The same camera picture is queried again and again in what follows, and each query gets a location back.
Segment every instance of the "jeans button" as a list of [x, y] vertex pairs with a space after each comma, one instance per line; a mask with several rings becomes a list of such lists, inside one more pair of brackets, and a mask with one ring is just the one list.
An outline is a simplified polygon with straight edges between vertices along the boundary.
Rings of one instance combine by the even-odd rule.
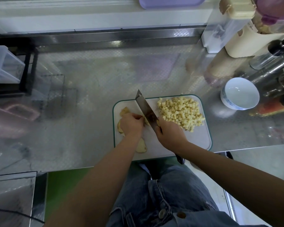
[[166, 209], [161, 209], [159, 212], [159, 218], [160, 219], [164, 218], [165, 213], [166, 213]]
[[184, 219], [184, 218], [186, 218], [186, 214], [183, 213], [183, 212], [178, 212], [177, 217]]

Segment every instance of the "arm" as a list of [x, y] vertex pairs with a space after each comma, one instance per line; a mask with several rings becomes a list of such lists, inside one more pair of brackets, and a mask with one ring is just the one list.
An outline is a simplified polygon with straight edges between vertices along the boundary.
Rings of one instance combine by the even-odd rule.
[[123, 140], [76, 185], [44, 227], [105, 226], [125, 181], [142, 135], [144, 119], [133, 113], [121, 119]]
[[204, 150], [187, 141], [183, 129], [159, 118], [160, 143], [193, 162], [246, 208], [272, 226], [284, 227], [284, 180]]

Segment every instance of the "white window frame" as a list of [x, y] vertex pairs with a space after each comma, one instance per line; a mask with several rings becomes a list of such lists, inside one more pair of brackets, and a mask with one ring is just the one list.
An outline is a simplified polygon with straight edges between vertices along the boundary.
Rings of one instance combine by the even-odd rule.
[[144, 10], [139, 0], [0, 1], [0, 34], [205, 24], [213, 0], [196, 8]]

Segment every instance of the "person's left arm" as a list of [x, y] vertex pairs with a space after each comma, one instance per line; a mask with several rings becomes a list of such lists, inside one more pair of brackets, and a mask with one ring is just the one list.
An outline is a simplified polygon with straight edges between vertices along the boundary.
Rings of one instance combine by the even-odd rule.
[[44, 227], [105, 226], [125, 181], [143, 124], [141, 115], [128, 113], [122, 117], [123, 140], [91, 168]]

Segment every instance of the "person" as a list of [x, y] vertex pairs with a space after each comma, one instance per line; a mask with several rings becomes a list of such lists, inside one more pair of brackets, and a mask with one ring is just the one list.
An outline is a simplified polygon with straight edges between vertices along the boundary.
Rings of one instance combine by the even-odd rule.
[[[189, 143], [174, 122], [159, 118], [159, 123], [162, 131], [158, 127], [156, 135], [165, 148], [198, 166], [268, 224], [284, 227], [284, 180]], [[218, 210], [185, 165], [172, 160], [131, 164], [143, 126], [141, 115], [122, 117], [123, 140], [91, 168], [45, 227], [239, 225]]]

